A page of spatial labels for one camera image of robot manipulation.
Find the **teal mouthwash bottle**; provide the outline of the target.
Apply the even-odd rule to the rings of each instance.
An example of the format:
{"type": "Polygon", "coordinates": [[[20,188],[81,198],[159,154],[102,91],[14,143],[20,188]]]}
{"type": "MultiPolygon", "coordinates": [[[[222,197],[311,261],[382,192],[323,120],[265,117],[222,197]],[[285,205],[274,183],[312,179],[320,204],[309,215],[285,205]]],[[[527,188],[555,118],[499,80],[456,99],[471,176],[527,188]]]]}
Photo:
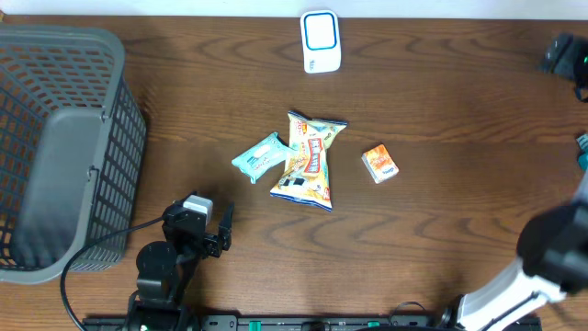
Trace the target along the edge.
{"type": "Polygon", "coordinates": [[[577,163],[582,171],[586,171],[588,166],[588,135],[586,133],[580,135],[576,142],[580,148],[577,163]]]}

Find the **light teal snack packet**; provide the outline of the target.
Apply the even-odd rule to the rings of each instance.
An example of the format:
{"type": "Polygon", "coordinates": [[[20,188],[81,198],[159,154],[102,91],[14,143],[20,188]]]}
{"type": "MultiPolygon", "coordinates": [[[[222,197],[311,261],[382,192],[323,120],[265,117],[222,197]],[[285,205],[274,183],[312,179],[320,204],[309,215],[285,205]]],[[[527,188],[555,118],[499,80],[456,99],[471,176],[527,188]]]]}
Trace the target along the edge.
{"type": "Polygon", "coordinates": [[[258,144],[232,159],[232,165],[250,178],[250,182],[256,181],[270,168],[284,162],[288,154],[294,150],[285,145],[278,137],[278,132],[270,133],[258,144]]]}

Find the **orange tissue box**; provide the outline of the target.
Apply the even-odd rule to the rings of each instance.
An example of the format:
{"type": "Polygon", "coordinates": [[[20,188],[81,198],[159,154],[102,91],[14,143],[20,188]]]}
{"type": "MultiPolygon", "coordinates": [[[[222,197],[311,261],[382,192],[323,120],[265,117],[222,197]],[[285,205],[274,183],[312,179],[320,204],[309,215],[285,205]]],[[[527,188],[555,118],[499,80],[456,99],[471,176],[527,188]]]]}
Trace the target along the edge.
{"type": "Polygon", "coordinates": [[[395,177],[400,172],[384,144],[364,152],[361,159],[377,184],[395,177]]]}

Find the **yellow snack bag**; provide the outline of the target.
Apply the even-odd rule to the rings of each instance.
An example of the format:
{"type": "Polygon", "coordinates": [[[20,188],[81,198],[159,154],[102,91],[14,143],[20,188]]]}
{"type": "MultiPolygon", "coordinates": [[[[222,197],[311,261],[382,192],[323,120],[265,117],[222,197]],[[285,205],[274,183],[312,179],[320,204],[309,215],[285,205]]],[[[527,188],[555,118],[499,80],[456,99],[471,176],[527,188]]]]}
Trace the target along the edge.
{"type": "Polygon", "coordinates": [[[311,119],[293,110],[288,119],[288,146],[292,152],[287,152],[284,173],[270,189],[270,195],[331,211],[327,150],[347,122],[311,119]]]}

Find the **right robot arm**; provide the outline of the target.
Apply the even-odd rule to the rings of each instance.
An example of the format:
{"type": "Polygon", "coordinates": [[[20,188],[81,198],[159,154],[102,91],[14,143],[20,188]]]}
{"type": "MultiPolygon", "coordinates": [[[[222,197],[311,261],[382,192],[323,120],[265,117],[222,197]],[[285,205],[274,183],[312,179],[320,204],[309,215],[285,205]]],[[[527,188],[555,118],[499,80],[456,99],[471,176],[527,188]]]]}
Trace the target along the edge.
{"type": "Polygon", "coordinates": [[[531,219],[516,256],[482,288],[448,307],[436,326],[500,331],[548,304],[587,288],[587,177],[572,200],[531,219]]]}

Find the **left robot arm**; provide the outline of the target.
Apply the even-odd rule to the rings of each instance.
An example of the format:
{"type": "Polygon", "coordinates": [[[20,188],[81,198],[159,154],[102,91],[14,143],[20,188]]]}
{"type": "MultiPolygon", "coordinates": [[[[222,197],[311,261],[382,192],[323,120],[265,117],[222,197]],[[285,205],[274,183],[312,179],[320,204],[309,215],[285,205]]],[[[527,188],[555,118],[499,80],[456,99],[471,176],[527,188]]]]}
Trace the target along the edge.
{"type": "Polygon", "coordinates": [[[163,213],[165,239],[146,245],[137,255],[137,299],[130,306],[123,331],[199,330],[199,320],[183,304],[187,286],[201,260],[220,257],[232,244],[230,204],[218,232],[206,232],[207,215],[179,203],[163,213]]]}

